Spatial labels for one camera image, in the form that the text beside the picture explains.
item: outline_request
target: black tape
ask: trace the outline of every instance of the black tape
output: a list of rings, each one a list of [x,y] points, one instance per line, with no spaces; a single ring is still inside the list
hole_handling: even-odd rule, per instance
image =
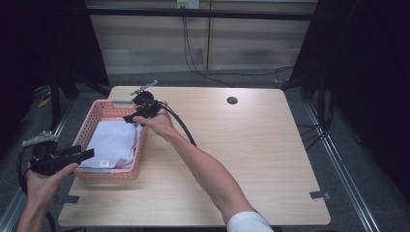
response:
[[[324,198],[324,194],[321,191],[312,191],[309,193],[310,197],[312,199],[317,199],[317,198]]]
[[[64,203],[76,204],[78,202],[78,199],[79,199],[79,196],[66,195],[64,197]]]

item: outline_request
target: hand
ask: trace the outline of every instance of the hand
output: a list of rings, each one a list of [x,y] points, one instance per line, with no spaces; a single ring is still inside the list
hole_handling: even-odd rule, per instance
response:
[[[161,108],[160,111],[154,118],[144,118],[141,116],[135,116],[132,118],[136,123],[145,124],[150,127],[157,135],[165,138],[167,140],[168,136],[176,132],[171,116],[169,113]]]
[[[45,215],[54,203],[54,196],[61,189],[61,182],[76,168],[77,163],[67,165],[52,176],[44,176],[32,170],[27,171],[27,205],[35,205],[37,210]]]
[[[76,168],[78,164],[72,163],[49,177],[32,170],[27,171],[27,203],[21,214],[17,232],[43,231],[44,216],[51,210],[54,196],[61,189],[61,182]]]

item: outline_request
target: wooden table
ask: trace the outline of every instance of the wooden table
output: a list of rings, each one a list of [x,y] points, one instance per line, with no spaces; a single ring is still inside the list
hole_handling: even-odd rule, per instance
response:
[[[138,87],[115,87],[110,100],[130,100]],[[272,225],[327,224],[330,216],[281,90],[151,87],[216,157]],[[236,104],[227,102],[235,97]],[[175,127],[183,133],[178,123]],[[63,226],[223,226],[218,209],[172,147],[148,131],[138,177],[99,183],[75,178],[59,217]]]

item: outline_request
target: white towel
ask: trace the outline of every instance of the white towel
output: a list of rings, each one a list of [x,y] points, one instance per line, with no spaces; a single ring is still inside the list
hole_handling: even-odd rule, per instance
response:
[[[94,148],[94,157],[80,167],[130,168],[142,127],[124,121],[101,121],[94,131],[87,150]]]

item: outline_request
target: white sleeve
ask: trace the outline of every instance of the white sleeve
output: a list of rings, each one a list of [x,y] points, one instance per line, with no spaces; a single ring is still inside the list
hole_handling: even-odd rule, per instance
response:
[[[226,226],[228,232],[272,232],[272,227],[257,212],[241,212],[234,215]]]

